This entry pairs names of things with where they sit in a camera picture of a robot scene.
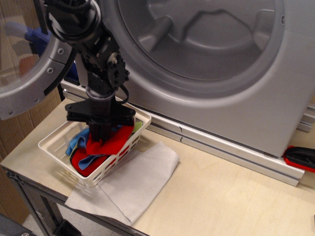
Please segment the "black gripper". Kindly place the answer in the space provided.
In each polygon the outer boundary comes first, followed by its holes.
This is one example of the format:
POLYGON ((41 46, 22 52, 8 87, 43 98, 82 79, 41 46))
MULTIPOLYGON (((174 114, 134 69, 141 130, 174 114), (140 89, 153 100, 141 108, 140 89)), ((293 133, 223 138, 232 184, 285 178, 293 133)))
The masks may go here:
POLYGON ((92 139, 106 142, 111 137, 112 125, 133 126, 136 111, 127 107, 126 102, 126 99, 117 101, 115 97, 101 101, 89 98, 66 105, 66 118, 89 124, 92 139))

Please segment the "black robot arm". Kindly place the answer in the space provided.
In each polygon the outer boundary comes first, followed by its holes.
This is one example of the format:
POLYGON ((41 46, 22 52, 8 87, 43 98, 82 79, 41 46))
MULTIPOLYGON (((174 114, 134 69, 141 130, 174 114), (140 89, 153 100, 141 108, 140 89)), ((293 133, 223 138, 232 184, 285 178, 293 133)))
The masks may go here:
POLYGON ((119 45, 102 21, 94 0, 46 0, 45 20, 57 39, 80 54, 88 75, 88 99, 66 106, 67 120, 85 122, 95 141, 107 141, 115 125, 133 125, 135 111, 117 101, 118 89, 129 95, 124 83, 129 71, 119 45))

